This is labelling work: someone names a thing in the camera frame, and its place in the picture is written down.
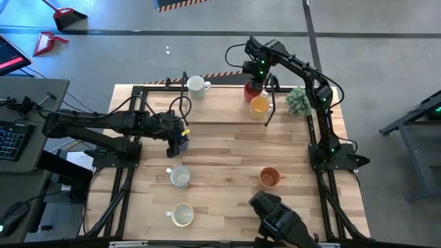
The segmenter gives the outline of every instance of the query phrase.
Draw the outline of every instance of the desk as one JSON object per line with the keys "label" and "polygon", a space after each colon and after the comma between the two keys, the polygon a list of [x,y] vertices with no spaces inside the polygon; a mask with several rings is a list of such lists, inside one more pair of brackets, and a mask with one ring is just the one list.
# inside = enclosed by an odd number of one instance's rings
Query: desk
{"label": "desk", "polygon": [[[44,108],[57,110],[61,105],[68,86],[69,81],[67,80],[0,77],[0,99],[13,96],[18,101],[21,101],[26,95],[33,101],[41,101],[45,97],[46,92],[51,92],[57,99],[48,100]],[[35,111],[30,112],[28,117],[33,121],[42,121],[41,117]],[[0,107],[0,120],[15,121],[20,118],[16,112],[8,110],[6,107]],[[15,163],[0,161],[0,215],[3,215],[12,204],[18,201],[24,201],[34,196],[44,194],[44,187],[50,177],[50,172],[34,170],[47,138],[41,133],[41,124],[33,122],[29,122],[29,124],[34,125],[35,128],[20,159]],[[15,167],[15,172],[22,173],[6,173],[11,170],[11,167]],[[24,241],[42,201],[42,198],[30,201],[30,211],[28,215],[22,220],[19,227],[11,236],[0,238],[0,244]]]}
{"label": "desk", "polygon": [[[132,86],[115,85],[110,110],[130,96]],[[160,112],[167,110],[172,99],[178,95],[178,92],[149,92],[147,101],[156,112]],[[189,148],[176,158],[166,158],[165,142],[142,138],[143,152],[134,173],[123,238],[254,240],[258,236],[259,219],[248,205],[248,200],[260,189],[258,175],[261,169],[272,166],[287,177],[282,179],[280,186],[269,192],[281,196],[284,204],[302,217],[310,233],[316,233],[324,240],[316,176],[311,170],[307,153],[307,122],[304,118],[288,115],[285,96],[277,93],[277,111],[268,127],[261,123],[190,122]],[[337,135],[347,137],[340,106],[333,111]],[[107,130],[105,134],[118,135]],[[166,168],[178,165],[186,165],[192,172],[192,184],[186,189],[173,187],[165,173]],[[103,169],[91,185],[88,229],[109,204],[114,175],[115,169]],[[357,228],[369,236],[356,179],[343,171],[336,171],[335,177],[342,208]],[[196,212],[193,223],[188,227],[176,227],[165,215],[178,203],[188,203]],[[330,216],[334,233],[337,233],[333,211],[330,211]],[[117,209],[114,220],[118,220],[118,217]]]}

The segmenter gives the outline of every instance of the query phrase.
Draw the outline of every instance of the gray floor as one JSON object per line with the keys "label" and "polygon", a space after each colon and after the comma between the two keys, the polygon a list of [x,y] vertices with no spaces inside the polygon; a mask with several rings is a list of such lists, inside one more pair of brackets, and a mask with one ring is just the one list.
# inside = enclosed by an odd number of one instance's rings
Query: gray floor
{"label": "gray floor", "polygon": [[[52,2],[89,15],[87,23],[71,27],[76,30],[208,32],[205,36],[63,35],[69,44],[58,44],[54,51],[33,58],[42,74],[69,79],[69,92],[98,112],[107,111],[116,83],[179,77],[183,70],[190,75],[235,70],[224,62],[223,55],[230,45],[244,43],[246,35],[226,37],[209,32],[280,32],[288,36],[288,32],[307,31],[301,0],[211,0],[162,13],[155,12],[148,0]],[[441,32],[441,2],[437,0],[309,0],[309,5],[316,32]],[[30,13],[36,11],[38,17],[31,18]],[[0,14],[0,28],[54,28],[51,16],[51,9],[40,1],[10,0]],[[4,35],[32,54],[35,34]],[[308,37],[274,38],[302,60],[313,61]],[[371,159],[360,170],[371,236],[387,242],[441,246],[440,198],[413,203],[404,199],[418,189],[409,158],[397,134],[384,138],[378,133],[440,89],[441,39],[319,38],[317,44],[324,73],[345,89],[342,109],[349,138],[357,140],[359,153]],[[245,59],[242,48],[229,54],[232,63],[241,64]],[[302,85],[284,68],[272,72],[283,85]],[[69,97],[66,101],[74,103]],[[50,141],[47,149],[61,143]],[[64,238],[62,235],[46,238]]]}

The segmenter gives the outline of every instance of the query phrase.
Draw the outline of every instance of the white cup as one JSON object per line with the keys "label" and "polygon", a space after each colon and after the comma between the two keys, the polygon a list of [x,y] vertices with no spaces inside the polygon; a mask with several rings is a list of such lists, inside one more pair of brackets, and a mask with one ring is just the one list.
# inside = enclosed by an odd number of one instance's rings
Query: white cup
{"label": "white cup", "polygon": [[212,87],[210,82],[205,82],[201,76],[192,76],[187,80],[188,92],[192,99],[202,100],[205,93]]}
{"label": "white cup", "polygon": [[178,166],[173,169],[165,170],[170,175],[170,182],[177,187],[188,187],[192,175],[186,166]]}
{"label": "white cup", "polygon": [[194,218],[192,206],[187,203],[179,203],[172,211],[166,212],[167,217],[172,217],[173,223],[178,227],[188,226]]}

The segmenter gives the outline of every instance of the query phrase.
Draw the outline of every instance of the paper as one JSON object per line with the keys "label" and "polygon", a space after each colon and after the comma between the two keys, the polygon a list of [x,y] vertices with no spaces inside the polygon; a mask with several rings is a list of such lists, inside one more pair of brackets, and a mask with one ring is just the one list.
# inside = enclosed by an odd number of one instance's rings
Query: paper
{"label": "paper", "polygon": [[[95,172],[96,168],[92,166],[94,158],[85,154],[84,152],[68,152],[66,160],[74,163],[75,165]],[[70,185],[61,185],[61,190],[70,190]]]}

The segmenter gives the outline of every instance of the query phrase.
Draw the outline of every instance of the red dustpan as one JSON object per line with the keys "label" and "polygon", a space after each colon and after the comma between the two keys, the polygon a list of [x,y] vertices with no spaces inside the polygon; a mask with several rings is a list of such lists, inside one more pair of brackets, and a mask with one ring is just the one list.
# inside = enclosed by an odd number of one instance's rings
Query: red dustpan
{"label": "red dustpan", "polygon": [[65,40],[60,37],[54,36],[53,32],[41,32],[37,39],[37,44],[35,44],[34,56],[43,54],[45,52],[49,52],[53,49],[55,41],[61,41],[64,44],[69,43],[68,40]]}

